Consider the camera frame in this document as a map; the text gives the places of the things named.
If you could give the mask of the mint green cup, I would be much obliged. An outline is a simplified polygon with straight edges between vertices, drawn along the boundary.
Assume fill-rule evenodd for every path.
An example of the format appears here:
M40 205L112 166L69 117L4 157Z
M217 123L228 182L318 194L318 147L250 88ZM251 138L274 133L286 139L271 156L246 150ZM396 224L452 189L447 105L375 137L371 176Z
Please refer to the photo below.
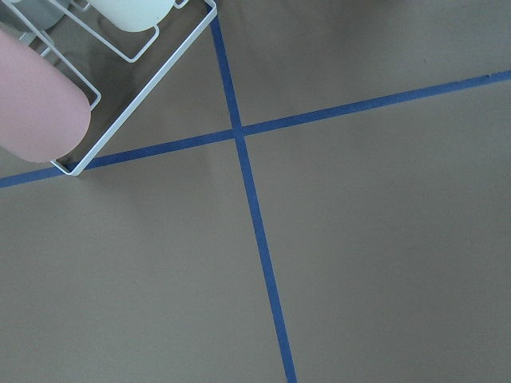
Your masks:
M117 28L141 32L156 26L175 6L172 0L89 0Z

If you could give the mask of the pink cup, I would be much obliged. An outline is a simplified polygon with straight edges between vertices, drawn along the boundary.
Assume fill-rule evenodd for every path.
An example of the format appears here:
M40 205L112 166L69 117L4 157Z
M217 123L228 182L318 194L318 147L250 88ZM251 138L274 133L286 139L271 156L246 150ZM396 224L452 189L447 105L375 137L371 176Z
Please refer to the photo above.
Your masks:
M1 147L34 163L72 152L89 129L87 96L64 74L1 32Z

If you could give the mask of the grey cup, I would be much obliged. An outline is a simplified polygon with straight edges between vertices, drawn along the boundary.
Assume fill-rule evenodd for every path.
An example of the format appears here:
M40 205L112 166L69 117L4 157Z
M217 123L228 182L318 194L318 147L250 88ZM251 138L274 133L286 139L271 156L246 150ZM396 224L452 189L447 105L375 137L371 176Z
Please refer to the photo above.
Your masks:
M65 16L60 8L49 1L26 0L17 2L14 6L40 30L55 26Z

